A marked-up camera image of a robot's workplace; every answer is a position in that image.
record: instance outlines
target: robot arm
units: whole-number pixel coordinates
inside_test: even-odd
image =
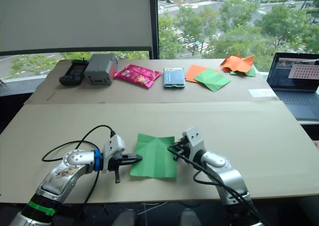
[[[213,183],[222,183],[226,187],[234,189],[250,206],[250,210],[244,207],[234,198],[225,187],[217,185],[222,203],[226,206],[232,226],[262,226],[263,223],[256,219],[251,210],[254,209],[250,194],[241,174],[231,166],[224,156],[205,150],[204,140],[198,128],[193,127],[183,132],[180,141],[170,148],[175,148],[179,155],[183,155],[189,161],[203,167],[211,176]]]
[[[120,182],[119,166],[133,164],[140,155],[122,154],[124,141],[119,135],[112,136],[104,145],[103,152],[72,150],[62,162],[42,181],[26,207],[19,212],[10,226],[48,226],[59,206],[74,188],[77,180],[93,171],[114,171],[116,183]]]

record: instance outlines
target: laptop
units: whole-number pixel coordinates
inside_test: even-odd
[[[267,82],[297,120],[319,120],[319,54],[275,54]]]

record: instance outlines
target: green origami paper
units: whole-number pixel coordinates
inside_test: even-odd
[[[176,178],[176,161],[167,150],[174,143],[173,137],[157,138],[139,134],[135,153],[143,159],[132,165],[130,175],[152,178]]]
[[[245,72],[240,72],[240,71],[230,71],[229,72],[231,75],[242,75],[242,74],[245,74],[247,76],[252,76],[252,77],[255,77],[256,76],[256,71],[255,71],[255,68],[254,67],[251,67],[250,70],[245,73]]]
[[[194,79],[206,85],[213,92],[230,82],[230,79],[227,79],[219,72],[213,71],[211,68],[198,74]]]

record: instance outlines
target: pink snack bag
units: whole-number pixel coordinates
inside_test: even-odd
[[[150,88],[154,84],[155,79],[161,74],[161,72],[156,70],[129,64],[123,70],[116,72],[115,77]]]

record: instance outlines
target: orange origami paper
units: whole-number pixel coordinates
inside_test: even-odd
[[[200,65],[191,65],[188,69],[185,79],[189,82],[199,83],[197,80],[194,80],[195,76],[199,75],[203,71],[207,70],[208,67],[200,66]]]
[[[239,55],[234,56],[228,56],[223,61],[223,63],[220,64],[221,68],[225,72],[229,71],[239,71],[247,73],[254,63],[254,55],[251,55],[247,58],[242,59]]]

